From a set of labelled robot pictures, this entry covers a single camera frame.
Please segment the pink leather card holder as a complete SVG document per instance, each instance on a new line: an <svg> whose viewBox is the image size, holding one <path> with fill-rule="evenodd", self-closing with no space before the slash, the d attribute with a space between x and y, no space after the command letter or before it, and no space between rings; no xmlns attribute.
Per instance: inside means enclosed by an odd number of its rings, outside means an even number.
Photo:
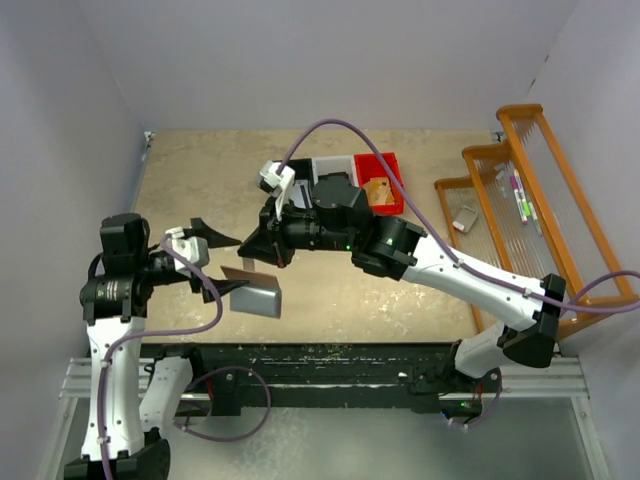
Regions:
<svg viewBox="0 0 640 480"><path fill-rule="evenodd" d="M247 281L230 293L230 309L238 313L280 318L282 290L274 275L221 266L228 280Z"/></svg>

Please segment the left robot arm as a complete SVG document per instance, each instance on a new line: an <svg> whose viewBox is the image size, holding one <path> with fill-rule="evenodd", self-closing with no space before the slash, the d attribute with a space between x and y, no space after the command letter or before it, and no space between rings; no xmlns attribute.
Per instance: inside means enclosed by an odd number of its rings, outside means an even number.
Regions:
<svg viewBox="0 0 640 480"><path fill-rule="evenodd" d="M158 286L186 282L204 302L219 304L241 282L214 280L202 269L212 249L239 245L201 218L166 231L149 243L150 227L137 213L105 218L102 251L92 261L79 300L90 346L89 418L78 459L67 463L66 479L165 479L170 471L167 430L182 392L202 387L201 357L185 350L151 367L147 391L140 390L141 340L148 302Z"/></svg>

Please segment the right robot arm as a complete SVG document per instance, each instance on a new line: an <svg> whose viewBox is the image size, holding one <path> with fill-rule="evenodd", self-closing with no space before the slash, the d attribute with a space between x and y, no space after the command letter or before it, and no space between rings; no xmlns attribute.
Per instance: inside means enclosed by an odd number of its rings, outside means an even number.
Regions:
<svg viewBox="0 0 640 480"><path fill-rule="evenodd" d="M345 251L364 273L442 291L490 314L494 325L454 343L446 383L467 391L507 364L550 365L566 283L516 275L460 252L447 255L434 235L399 217L378 215L366 193L341 175L323 177L308 208L265 202L238 254L279 268L298 250Z"/></svg>

